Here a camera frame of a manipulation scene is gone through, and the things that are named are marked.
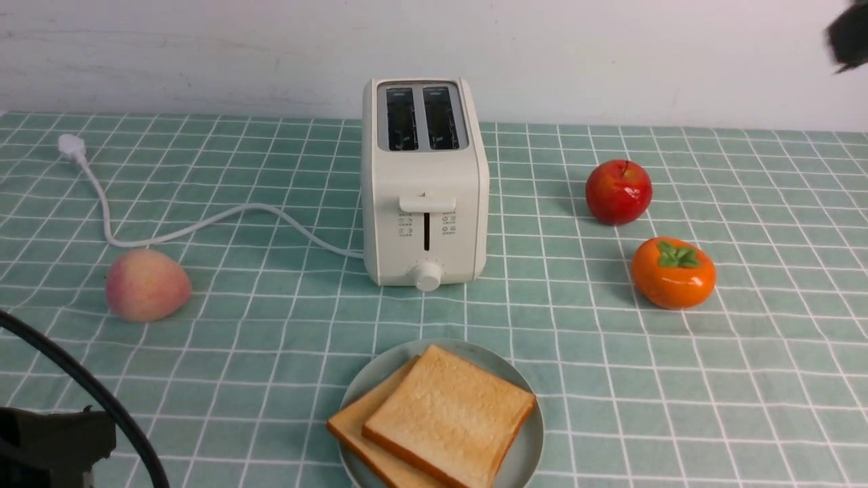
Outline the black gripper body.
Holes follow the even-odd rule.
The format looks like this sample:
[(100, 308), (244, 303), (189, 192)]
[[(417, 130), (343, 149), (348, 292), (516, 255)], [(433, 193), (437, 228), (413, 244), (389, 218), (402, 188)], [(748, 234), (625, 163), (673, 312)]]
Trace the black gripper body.
[(93, 487), (94, 466), (117, 447), (115, 423), (105, 411), (1, 411), (3, 487)]

